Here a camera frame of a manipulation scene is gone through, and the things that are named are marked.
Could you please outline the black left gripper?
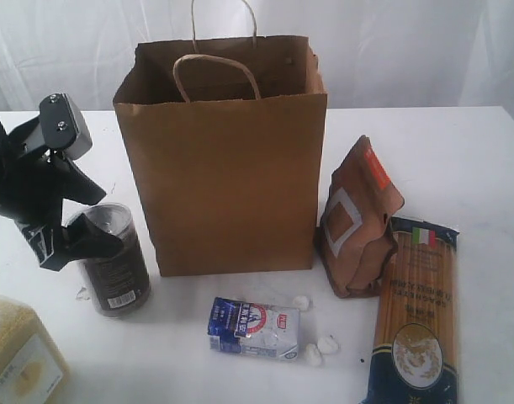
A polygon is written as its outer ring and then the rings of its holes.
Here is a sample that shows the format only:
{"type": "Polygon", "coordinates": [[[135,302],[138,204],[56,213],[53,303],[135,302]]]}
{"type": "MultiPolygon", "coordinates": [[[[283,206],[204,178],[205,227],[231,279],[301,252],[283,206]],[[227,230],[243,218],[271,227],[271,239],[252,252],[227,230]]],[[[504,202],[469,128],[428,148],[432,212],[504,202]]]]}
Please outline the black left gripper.
{"type": "Polygon", "coordinates": [[[105,196],[73,160],[47,147],[38,118],[11,131],[0,121],[0,216],[14,222],[41,268],[58,272],[66,261],[111,258],[123,249],[84,213],[61,225],[62,199],[95,205],[105,196]]]}

